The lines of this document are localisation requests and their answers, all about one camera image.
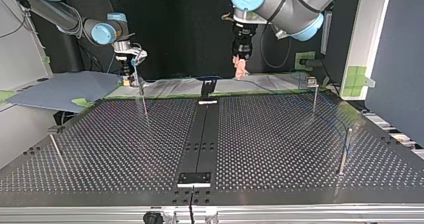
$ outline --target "vertical metal post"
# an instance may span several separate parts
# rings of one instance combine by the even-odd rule
[[[65,170],[66,170],[65,160],[64,160],[64,159],[63,159],[63,157],[62,157],[62,152],[60,151],[59,146],[57,145],[56,140],[54,139],[54,135],[53,135],[53,134],[50,134],[50,139],[52,140],[52,143],[53,143],[54,149],[56,149],[57,155],[59,156],[60,161],[62,162],[63,167],[64,167],[64,168],[65,168]]]
[[[346,165],[346,158],[347,158],[347,151],[350,147],[350,140],[352,138],[352,128],[349,128],[346,132],[346,140],[345,140],[345,145],[343,146],[343,155],[342,155],[342,160],[340,161],[340,167],[339,167],[339,175],[343,175],[344,174],[344,168]]]
[[[319,87],[319,85],[316,85],[315,86],[315,97],[314,97],[314,107],[313,107],[313,112],[314,113],[315,113],[315,110],[317,108],[318,87]]]

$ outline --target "metal rod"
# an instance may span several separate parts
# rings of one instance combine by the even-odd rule
[[[339,168],[339,175],[343,175],[344,174],[344,168],[346,165],[346,159],[347,159],[347,154],[348,154],[348,150],[350,147],[350,140],[352,138],[352,128],[349,128],[346,132],[346,140],[345,140],[345,145],[343,146],[343,155],[342,155],[342,160],[340,161],[340,168]]]
[[[315,110],[317,108],[318,87],[319,87],[319,85],[316,85],[316,87],[315,87],[314,107],[313,107],[313,110],[312,110],[314,113],[315,113]]]

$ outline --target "black wire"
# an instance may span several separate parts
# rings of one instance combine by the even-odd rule
[[[264,50],[263,50],[264,49],[264,44],[263,44],[264,43],[264,36],[265,36],[265,32],[266,32],[267,28],[268,28],[268,23],[266,24],[266,26],[265,26],[265,28],[262,32],[262,35],[261,35],[261,42],[260,42],[259,51],[261,53],[262,60],[265,62],[265,64],[267,66],[274,68],[274,69],[278,69],[278,68],[281,68],[284,65],[286,65],[287,60],[289,59],[290,51],[291,51],[291,38],[288,37],[289,38],[289,46],[287,47],[287,53],[286,53],[286,57],[284,58],[284,61],[279,65],[273,65],[266,60],[265,55],[264,55]]]
[[[264,50],[263,50],[263,48],[264,48],[264,37],[265,37],[265,32],[268,29],[269,23],[272,22],[272,20],[274,20],[274,18],[277,16],[277,14],[281,11],[281,8],[284,6],[286,1],[287,0],[281,0],[280,1],[280,4],[278,4],[278,7],[275,9],[275,11],[272,13],[272,15],[268,19],[267,23],[265,24],[265,28],[264,28],[264,30],[262,31],[262,34],[261,34],[259,51],[261,53],[262,60],[265,62],[265,64],[267,66],[274,68],[274,69],[281,68],[287,63],[287,60],[289,59],[289,55],[290,55],[290,50],[291,50],[291,39],[289,37],[289,47],[287,48],[287,53],[286,53],[286,57],[284,58],[284,61],[279,65],[273,65],[266,60],[265,55],[264,55]]]
[[[10,36],[10,35],[12,35],[12,34],[16,33],[17,31],[19,31],[19,30],[20,30],[20,29],[24,26],[25,21],[26,21],[26,16],[24,16],[24,18],[22,19],[22,22],[21,22],[21,24],[19,25],[19,27],[18,27],[18,28],[16,28],[16,29],[15,29],[14,31],[12,31],[12,32],[9,32],[9,33],[7,33],[7,34],[1,35],[1,36],[0,36],[0,38]]]
[[[333,83],[333,86],[334,86],[334,89],[336,89],[337,95],[339,95],[339,97],[340,97],[341,96],[340,90],[337,90],[337,87],[334,85],[334,83],[336,83],[336,82],[334,81],[333,78],[331,78],[330,73],[328,72],[327,67],[325,66],[325,62],[324,62],[323,59],[321,59],[321,63],[322,63],[322,67],[324,67],[325,73],[327,74],[328,78],[330,78],[331,83]]]
[[[100,64],[99,59],[97,59],[97,57],[93,53],[91,53],[87,48],[81,46],[80,44],[78,44],[78,46],[85,53],[85,55],[88,58],[90,58],[90,68],[89,68],[90,71],[93,70],[93,64],[94,64],[94,65],[96,65],[99,68],[99,70],[101,72],[105,72],[104,69],[103,69],[103,66]]]
[[[272,65],[271,63],[269,63],[269,62],[266,60],[266,58],[265,58],[265,56],[264,56],[264,51],[263,51],[263,41],[264,41],[265,32],[266,32],[266,30],[267,30],[267,28],[268,28],[269,23],[270,23],[270,22],[272,22],[272,21],[274,20],[274,18],[278,15],[278,13],[281,11],[281,8],[284,6],[284,4],[286,3],[286,1],[287,1],[287,0],[281,0],[280,4],[279,4],[279,5],[278,5],[278,7],[276,8],[276,10],[272,13],[272,15],[270,16],[270,18],[268,19],[268,21],[267,21],[267,23],[266,23],[266,25],[265,25],[265,28],[264,28],[264,30],[263,30],[263,32],[262,32],[262,35],[261,35],[261,41],[260,41],[260,53],[261,53],[262,60],[265,62],[265,64],[266,64],[267,66],[269,66],[269,67],[271,67],[271,68],[274,68],[274,69],[281,68],[281,67],[283,67],[283,66],[287,63],[287,60],[288,60],[288,58],[289,58],[290,51],[291,51],[291,38],[289,37],[289,46],[288,46],[288,48],[287,48],[287,54],[286,54],[286,57],[285,57],[285,59],[284,59],[283,63],[281,63],[280,65]],[[315,12],[315,13],[320,13],[320,12],[321,12],[320,10],[317,10],[317,9],[315,9],[315,8],[311,7],[310,5],[308,5],[308,4],[307,4],[304,0],[299,0],[299,2],[300,2],[300,3],[301,3],[301,4],[305,7],[305,8],[307,8],[308,10],[310,10],[310,11],[312,11],[312,12]]]
[[[192,202],[193,202],[193,190],[194,190],[194,188],[191,190],[190,203],[188,205],[188,210],[190,211],[191,224],[195,224],[194,213],[193,213],[193,206],[192,206]]]

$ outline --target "robotic arm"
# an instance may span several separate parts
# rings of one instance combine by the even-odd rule
[[[246,61],[252,55],[251,39],[257,24],[272,24],[286,36],[299,41],[311,39],[321,28],[321,12],[333,0],[231,0],[234,5],[233,62],[236,77],[241,78]]]
[[[110,13],[107,21],[82,18],[78,11],[60,0],[28,0],[30,10],[55,24],[58,29],[77,37],[85,36],[94,45],[111,44],[122,63],[124,85],[138,82],[137,69],[147,53],[131,36],[125,14]],[[258,24],[272,24],[279,32],[299,41],[307,41],[321,28],[321,12],[333,0],[232,0],[235,7],[233,63],[236,77],[246,75],[246,61],[252,55],[252,38]]]
[[[60,1],[23,0],[21,5],[56,25],[61,32],[78,38],[84,36],[93,45],[112,45],[116,59],[122,64],[124,85],[140,85],[136,66],[144,61],[147,52],[129,41],[132,34],[125,14],[109,13],[106,21],[84,18],[75,8]]]

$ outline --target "optical breadboard table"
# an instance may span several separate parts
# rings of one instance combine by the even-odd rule
[[[424,220],[424,162],[347,103],[216,100],[147,100],[148,115],[140,100],[97,102],[0,171],[0,223]],[[196,173],[208,187],[178,188]]]

